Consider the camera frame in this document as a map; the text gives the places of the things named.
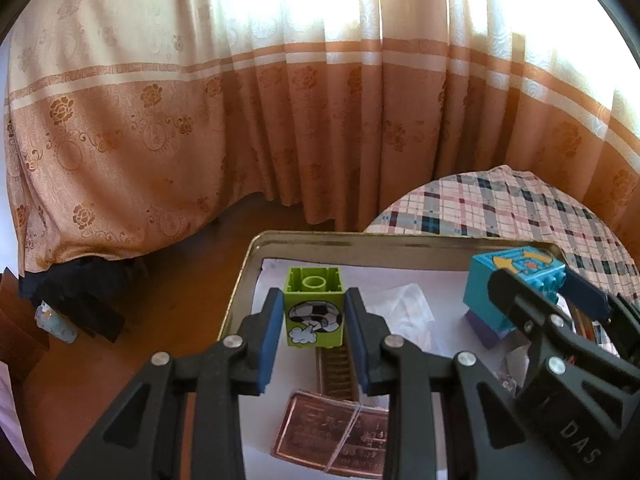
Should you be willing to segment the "green toy brick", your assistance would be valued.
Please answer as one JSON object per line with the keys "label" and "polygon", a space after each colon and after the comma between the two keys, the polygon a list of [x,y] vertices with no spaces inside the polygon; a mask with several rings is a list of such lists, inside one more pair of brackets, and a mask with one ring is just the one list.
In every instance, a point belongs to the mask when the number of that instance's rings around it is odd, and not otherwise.
{"label": "green toy brick", "polygon": [[339,268],[289,268],[283,297],[286,338],[290,347],[341,347],[345,287]]}

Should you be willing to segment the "clear plastic box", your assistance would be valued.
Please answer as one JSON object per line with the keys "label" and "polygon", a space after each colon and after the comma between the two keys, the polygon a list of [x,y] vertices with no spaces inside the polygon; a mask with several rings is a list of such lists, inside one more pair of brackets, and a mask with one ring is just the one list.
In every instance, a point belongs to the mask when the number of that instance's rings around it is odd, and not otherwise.
{"label": "clear plastic box", "polygon": [[404,337],[424,352],[436,353],[435,318],[416,283],[371,292],[364,298],[367,311],[384,318],[392,334]]}

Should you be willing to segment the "blue toy brick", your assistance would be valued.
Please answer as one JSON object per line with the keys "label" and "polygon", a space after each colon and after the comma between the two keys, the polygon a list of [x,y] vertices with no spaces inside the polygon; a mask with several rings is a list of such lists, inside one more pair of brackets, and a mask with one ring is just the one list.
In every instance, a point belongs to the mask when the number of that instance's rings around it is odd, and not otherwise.
{"label": "blue toy brick", "polygon": [[472,257],[463,302],[478,336],[501,339],[517,328],[550,316],[568,322],[556,300],[566,281],[566,264],[532,246],[484,252]]}

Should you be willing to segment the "purple foam block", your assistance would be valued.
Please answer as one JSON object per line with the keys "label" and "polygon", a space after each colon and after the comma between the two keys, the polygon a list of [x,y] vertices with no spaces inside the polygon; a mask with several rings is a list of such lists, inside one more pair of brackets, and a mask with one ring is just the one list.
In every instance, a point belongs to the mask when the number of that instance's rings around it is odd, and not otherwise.
{"label": "purple foam block", "polygon": [[514,324],[500,312],[477,313],[469,309],[465,312],[464,317],[471,325],[480,342],[487,349],[494,348],[515,330]]}

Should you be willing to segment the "brown plastic comb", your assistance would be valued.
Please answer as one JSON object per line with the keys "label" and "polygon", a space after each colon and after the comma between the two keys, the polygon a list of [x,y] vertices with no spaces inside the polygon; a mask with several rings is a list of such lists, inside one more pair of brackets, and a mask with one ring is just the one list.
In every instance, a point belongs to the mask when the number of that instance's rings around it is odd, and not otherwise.
{"label": "brown plastic comb", "polygon": [[316,358],[320,393],[332,399],[358,402],[359,386],[348,348],[317,348]]}

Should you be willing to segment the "copper embossed metal tin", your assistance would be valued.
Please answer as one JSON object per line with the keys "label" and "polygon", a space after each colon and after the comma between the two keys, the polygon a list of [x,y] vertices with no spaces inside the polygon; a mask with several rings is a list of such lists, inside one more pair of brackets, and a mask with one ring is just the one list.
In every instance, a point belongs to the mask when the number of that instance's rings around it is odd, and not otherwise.
{"label": "copper embossed metal tin", "polygon": [[383,477],[388,411],[304,390],[293,392],[271,455],[340,477]]}

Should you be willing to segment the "plaid tablecloth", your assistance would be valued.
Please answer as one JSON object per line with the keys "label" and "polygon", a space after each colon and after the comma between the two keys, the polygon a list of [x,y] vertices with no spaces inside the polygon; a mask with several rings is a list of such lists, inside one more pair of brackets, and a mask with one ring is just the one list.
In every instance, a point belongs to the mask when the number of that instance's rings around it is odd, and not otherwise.
{"label": "plaid tablecloth", "polygon": [[506,165],[421,185],[384,209],[366,231],[555,244],[575,272],[639,302],[638,266],[613,231],[572,196]]}

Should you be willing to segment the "small patterned bottle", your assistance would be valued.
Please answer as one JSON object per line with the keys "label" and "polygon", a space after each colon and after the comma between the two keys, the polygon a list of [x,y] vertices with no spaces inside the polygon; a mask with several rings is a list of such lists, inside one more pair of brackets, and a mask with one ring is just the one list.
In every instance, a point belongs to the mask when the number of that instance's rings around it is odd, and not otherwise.
{"label": "small patterned bottle", "polygon": [[51,308],[45,301],[41,301],[37,307],[35,321],[39,328],[66,344],[72,344],[77,339],[78,331],[76,326]]}

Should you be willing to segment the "orange cream patterned curtain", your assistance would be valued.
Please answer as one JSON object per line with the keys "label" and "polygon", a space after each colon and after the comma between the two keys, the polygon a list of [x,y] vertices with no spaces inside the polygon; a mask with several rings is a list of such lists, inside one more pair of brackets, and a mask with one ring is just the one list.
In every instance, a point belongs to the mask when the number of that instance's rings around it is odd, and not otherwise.
{"label": "orange cream patterned curtain", "polygon": [[359,231],[498,165],[639,251],[639,67],[598,0],[30,0],[8,55],[21,273],[154,252],[252,193]]}

